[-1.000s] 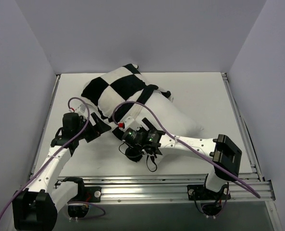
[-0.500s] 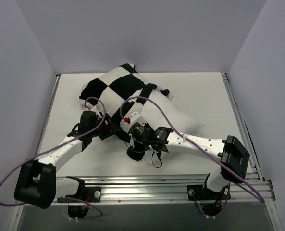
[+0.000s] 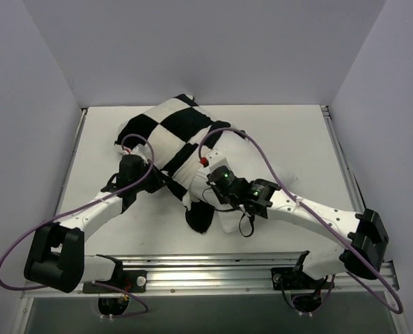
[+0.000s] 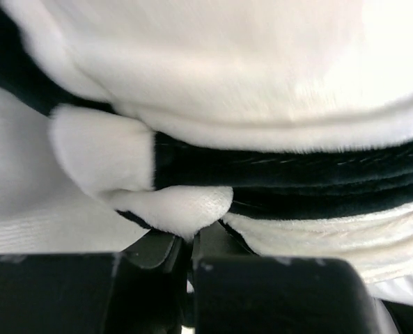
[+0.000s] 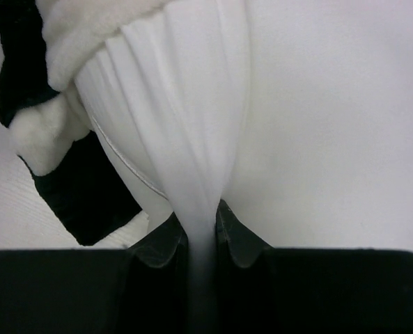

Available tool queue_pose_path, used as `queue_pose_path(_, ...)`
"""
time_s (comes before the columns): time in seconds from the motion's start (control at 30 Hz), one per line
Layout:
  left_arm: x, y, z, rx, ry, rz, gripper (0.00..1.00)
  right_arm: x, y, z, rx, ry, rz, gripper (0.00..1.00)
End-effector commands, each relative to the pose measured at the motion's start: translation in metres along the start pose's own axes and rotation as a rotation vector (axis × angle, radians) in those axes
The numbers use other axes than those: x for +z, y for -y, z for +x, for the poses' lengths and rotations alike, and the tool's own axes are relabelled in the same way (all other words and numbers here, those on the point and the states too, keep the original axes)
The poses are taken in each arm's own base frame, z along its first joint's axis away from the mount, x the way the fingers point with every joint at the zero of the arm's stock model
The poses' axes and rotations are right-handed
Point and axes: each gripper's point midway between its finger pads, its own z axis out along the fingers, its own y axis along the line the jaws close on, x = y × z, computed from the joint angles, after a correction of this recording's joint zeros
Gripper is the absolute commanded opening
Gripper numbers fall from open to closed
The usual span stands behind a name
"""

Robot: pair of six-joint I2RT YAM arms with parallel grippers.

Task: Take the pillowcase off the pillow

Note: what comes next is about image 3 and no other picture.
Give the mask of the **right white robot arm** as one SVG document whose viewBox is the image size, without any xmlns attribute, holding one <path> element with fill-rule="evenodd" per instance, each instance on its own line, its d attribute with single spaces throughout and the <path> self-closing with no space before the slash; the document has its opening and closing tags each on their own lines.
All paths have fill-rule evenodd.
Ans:
<svg viewBox="0 0 413 334">
<path fill-rule="evenodd" d="M 343 272 L 377 279 L 389 243 L 377 212 L 350 212 L 321 205 L 300 198 L 277 183 L 236 177 L 226 166 L 208 174 L 208 184 L 220 203 L 229 204 L 250 218 L 291 223 L 335 243 L 329 250 L 306 250 L 299 256 L 292 273 L 300 287 Z"/>
</svg>

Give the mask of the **black white checkered pillowcase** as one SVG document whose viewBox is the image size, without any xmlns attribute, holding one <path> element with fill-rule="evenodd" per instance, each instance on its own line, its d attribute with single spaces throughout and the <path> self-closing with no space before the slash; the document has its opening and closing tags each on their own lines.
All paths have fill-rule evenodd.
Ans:
<svg viewBox="0 0 413 334">
<path fill-rule="evenodd" d="M 201 167 L 198 145 L 212 130 L 230 127 L 201 108 L 191 95 L 180 94 L 131 118 L 119 129 L 114 142 L 117 149 L 133 150 L 145 142 L 127 135 L 144 137 L 155 152 L 156 169 L 164 175 L 169 191 L 185 206 L 188 226 L 195 232 L 207 232 L 214 209 L 202 201 L 195 202 L 189 190 Z"/>
</svg>

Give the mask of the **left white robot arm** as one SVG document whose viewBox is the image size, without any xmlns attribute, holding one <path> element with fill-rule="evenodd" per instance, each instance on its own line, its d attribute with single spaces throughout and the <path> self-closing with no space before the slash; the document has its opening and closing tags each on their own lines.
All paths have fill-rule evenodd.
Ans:
<svg viewBox="0 0 413 334">
<path fill-rule="evenodd" d="M 166 184 L 164 175 L 142 157 L 121 158 L 96 197 L 82 209 L 38 228 L 24 267 L 24 277 L 61 292 L 83 284 L 100 284 L 108 292 L 126 287 L 123 263 L 109 255 L 87 255 L 85 243 L 103 225 L 123 214 L 141 191 L 154 193 Z"/>
</svg>

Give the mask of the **white pillow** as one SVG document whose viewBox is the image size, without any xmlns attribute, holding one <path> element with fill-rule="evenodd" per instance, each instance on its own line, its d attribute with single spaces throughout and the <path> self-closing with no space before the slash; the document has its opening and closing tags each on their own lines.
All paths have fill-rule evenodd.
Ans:
<svg viewBox="0 0 413 334">
<path fill-rule="evenodd" d="M 215 149 L 225 156 L 230 169 L 237 177 L 243 177 L 248 181 L 255 179 L 264 179 L 270 182 L 275 181 L 257 149 L 236 133 L 222 132 L 220 139 L 215 145 Z M 214 192 L 210 190 L 206 184 L 208 173 L 209 170 L 207 168 L 199 169 L 191 183 L 189 192 L 195 198 L 206 200 L 221 211 L 228 209 L 228 205 L 219 203 Z M 243 232 L 247 232 L 249 229 L 249 221 L 247 219 L 241 220 L 241 213 L 218 212 L 217 216 L 217 220 L 225 233 L 236 232 L 239 225 L 242 226 Z"/>
</svg>

